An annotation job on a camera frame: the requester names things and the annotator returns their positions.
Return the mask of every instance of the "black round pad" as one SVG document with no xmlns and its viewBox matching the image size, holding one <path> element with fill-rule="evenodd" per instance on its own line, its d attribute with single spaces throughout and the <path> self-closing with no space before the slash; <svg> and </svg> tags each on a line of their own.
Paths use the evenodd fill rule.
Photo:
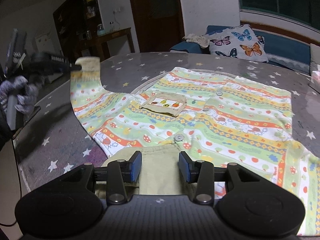
<svg viewBox="0 0 320 240">
<path fill-rule="evenodd" d="M 31 192 L 16 205 L 15 216 L 23 234 L 61 238 L 92 226 L 102 213 L 102 204 L 92 192 Z"/>
<path fill-rule="evenodd" d="M 285 190 L 283 192 L 272 194 L 231 191 L 219 200 L 216 210 L 227 224 L 247 235 L 284 237 L 296 234 L 305 209 L 295 195 Z"/>
</svg>

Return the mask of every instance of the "gray glove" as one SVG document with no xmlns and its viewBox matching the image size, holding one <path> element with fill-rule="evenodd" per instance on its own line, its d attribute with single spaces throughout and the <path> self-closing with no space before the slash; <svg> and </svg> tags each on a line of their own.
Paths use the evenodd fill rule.
<svg viewBox="0 0 320 240">
<path fill-rule="evenodd" d="M 0 105 L 5 114 L 7 114 L 8 95 L 15 90 L 21 90 L 24 88 L 24 95 L 17 95 L 18 104 L 15 108 L 25 114 L 29 115 L 33 112 L 36 104 L 36 100 L 39 94 L 39 89 L 44 84 L 43 77 L 33 77 L 33 83 L 28 84 L 28 80 L 23 76 L 18 76 L 9 80 L 6 80 L 0 85 Z"/>
</svg>

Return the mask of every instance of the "orange butterfly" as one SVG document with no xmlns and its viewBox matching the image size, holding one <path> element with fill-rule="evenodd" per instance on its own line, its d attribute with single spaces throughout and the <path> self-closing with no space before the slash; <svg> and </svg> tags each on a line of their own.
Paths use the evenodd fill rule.
<svg viewBox="0 0 320 240">
<path fill-rule="evenodd" d="M 251 57 L 252 55 L 256 56 L 256 54 L 259 56 L 262 55 L 262 51 L 258 43 L 255 43 L 252 48 L 245 45 L 240 45 L 240 47 L 244 50 L 244 53 L 249 57 Z"/>
</svg>

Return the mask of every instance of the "shirt button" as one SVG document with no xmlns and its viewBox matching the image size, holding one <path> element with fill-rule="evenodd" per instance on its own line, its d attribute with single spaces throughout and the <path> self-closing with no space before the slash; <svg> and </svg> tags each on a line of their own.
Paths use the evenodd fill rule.
<svg viewBox="0 0 320 240">
<path fill-rule="evenodd" d="M 174 136 L 174 140 L 175 140 L 176 142 L 181 142 L 181 141 L 183 141 L 183 139 L 184 139 L 184 136 L 183 136 L 182 134 L 176 134 L 176 135 Z"/>
</svg>

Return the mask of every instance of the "embroidered pocket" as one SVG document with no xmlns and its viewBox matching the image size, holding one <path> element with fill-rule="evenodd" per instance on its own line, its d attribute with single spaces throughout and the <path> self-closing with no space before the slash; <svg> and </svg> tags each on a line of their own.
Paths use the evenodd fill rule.
<svg viewBox="0 0 320 240">
<path fill-rule="evenodd" d="M 156 113 L 170 114 L 177 117 L 186 107 L 187 99 L 183 95 L 161 92 L 149 98 L 139 108 L 145 108 Z"/>
</svg>

